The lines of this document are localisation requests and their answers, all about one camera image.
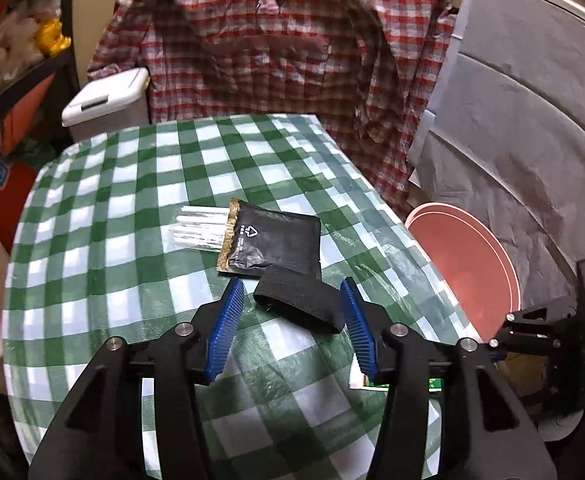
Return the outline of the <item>red plaid shirt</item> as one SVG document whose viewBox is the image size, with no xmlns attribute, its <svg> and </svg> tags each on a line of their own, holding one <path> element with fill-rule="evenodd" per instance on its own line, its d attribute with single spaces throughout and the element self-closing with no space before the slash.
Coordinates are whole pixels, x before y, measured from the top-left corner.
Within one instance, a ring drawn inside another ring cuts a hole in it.
<svg viewBox="0 0 585 480">
<path fill-rule="evenodd" d="M 311 114 L 406 214 L 407 153 L 456 21 L 454 0 L 116 0 L 87 67 L 148 70 L 154 122 Z"/>
</svg>

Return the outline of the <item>clear bags of food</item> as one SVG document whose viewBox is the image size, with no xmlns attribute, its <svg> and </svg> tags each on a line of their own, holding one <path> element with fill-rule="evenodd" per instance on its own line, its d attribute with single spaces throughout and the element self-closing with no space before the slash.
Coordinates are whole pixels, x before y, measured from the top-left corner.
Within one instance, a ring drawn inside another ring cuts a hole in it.
<svg viewBox="0 0 585 480">
<path fill-rule="evenodd" d="M 61 21 L 61 0 L 21 0 L 0 15 L 0 89 L 50 58 L 38 50 L 35 35 L 38 25 L 51 18 Z"/>
</svg>

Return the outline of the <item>white lidded trash bin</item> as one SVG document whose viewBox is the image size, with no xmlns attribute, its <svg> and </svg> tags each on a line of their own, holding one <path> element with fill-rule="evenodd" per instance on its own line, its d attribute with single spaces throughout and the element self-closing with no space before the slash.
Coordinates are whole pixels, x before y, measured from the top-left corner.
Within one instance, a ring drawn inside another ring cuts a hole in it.
<svg viewBox="0 0 585 480">
<path fill-rule="evenodd" d="M 132 70 L 89 82 L 65 107 L 61 123 L 74 142 L 125 128 L 149 125 L 148 70 Z"/>
</svg>

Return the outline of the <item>grey fabric cover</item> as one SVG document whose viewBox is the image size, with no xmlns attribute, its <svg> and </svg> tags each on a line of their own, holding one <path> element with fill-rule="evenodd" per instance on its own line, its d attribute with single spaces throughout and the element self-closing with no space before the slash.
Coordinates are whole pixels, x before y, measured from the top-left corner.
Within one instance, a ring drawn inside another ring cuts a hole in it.
<svg viewBox="0 0 585 480">
<path fill-rule="evenodd" d="M 504 245 L 525 306 L 571 294 L 585 259 L 580 0 L 461 0 L 408 158 L 423 197 Z"/>
</svg>

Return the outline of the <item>pink plastic basin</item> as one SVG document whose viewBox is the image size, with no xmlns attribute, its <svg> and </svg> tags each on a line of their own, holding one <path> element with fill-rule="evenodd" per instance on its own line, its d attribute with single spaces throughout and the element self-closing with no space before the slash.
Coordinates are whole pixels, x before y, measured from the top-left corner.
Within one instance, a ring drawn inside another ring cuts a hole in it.
<svg viewBox="0 0 585 480">
<path fill-rule="evenodd" d="M 506 316 L 521 308 L 519 278 L 501 242 L 472 214 L 445 203 L 418 206 L 406 226 L 481 340 L 495 337 Z"/>
</svg>

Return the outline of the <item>black elastic band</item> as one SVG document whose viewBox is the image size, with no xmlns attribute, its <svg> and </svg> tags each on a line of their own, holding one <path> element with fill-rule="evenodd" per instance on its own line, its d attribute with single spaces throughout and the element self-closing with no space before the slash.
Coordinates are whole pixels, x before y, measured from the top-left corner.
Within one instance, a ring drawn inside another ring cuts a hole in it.
<svg viewBox="0 0 585 480">
<path fill-rule="evenodd" d="M 339 290 L 312 276 L 270 266 L 253 298 L 263 309 L 312 333 L 331 335 L 343 330 Z"/>
</svg>

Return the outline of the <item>clear plastic wrapper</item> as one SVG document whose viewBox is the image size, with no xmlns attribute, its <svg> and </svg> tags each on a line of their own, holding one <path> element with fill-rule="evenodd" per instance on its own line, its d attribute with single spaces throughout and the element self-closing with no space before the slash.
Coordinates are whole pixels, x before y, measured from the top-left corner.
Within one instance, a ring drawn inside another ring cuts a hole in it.
<svg viewBox="0 0 585 480">
<path fill-rule="evenodd" d="M 168 247 L 219 252 L 229 215 L 228 207 L 179 206 L 168 226 Z"/>
</svg>

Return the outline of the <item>green checkered tablecloth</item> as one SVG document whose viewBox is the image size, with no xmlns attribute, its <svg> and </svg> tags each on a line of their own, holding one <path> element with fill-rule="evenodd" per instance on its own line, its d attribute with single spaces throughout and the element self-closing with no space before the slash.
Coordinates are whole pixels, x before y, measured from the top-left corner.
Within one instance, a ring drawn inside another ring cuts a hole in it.
<svg viewBox="0 0 585 480">
<path fill-rule="evenodd" d="M 34 181 L 6 276 L 4 374 L 33 455 L 99 346 L 154 339 L 225 287 L 215 255 L 179 248 L 185 205 L 240 198 L 321 220 L 321 276 L 428 339 L 473 328 L 404 224 L 307 115 L 236 115 L 102 133 Z M 247 299 L 224 372 L 197 392 L 216 477 L 362 479 L 385 397 L 349 384 L 345 335 L 315 336 Z"/>
</svg>

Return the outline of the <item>yellow plastic bag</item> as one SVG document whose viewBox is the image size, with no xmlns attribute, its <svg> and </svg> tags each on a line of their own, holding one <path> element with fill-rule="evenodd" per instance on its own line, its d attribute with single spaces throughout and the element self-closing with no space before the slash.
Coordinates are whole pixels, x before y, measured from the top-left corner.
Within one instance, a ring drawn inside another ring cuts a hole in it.
<svg viewBox="0 0 585 480">
<path fill-rule="evenodd" d="M 35 44 L 44 55 L 58 55 L 71 46 L 70 37 L 62 33 L 62 24 L 59 18 L 51 18 L 38 25 L 35 35 Z"/>
</svg>

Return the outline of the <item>red bag on floor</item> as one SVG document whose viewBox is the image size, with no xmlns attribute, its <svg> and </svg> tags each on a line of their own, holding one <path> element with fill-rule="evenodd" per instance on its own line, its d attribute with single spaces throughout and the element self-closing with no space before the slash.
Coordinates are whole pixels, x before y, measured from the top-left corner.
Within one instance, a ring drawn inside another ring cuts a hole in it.
<svg viewBox="0 0 585 480">
<path fill-rule="evenodd" d="M 36 173 L 24 162 L 8 162 L 0 153 L 0 242 L 6 252 L 12 243 L 18 223 L 34 183 Z"/>
</svg>

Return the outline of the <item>black foil packet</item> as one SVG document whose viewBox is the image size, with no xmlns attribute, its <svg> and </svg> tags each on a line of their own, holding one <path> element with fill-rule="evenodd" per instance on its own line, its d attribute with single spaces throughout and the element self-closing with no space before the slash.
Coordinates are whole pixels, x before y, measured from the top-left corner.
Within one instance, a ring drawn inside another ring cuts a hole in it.
<svg viewBox="0 0 585 480">
<path fill-rule="evenodd" d="M 260 278 L 271 266 L 321 277 L 321 220 L 233 198 L 216 270 Z"/>
</svg>

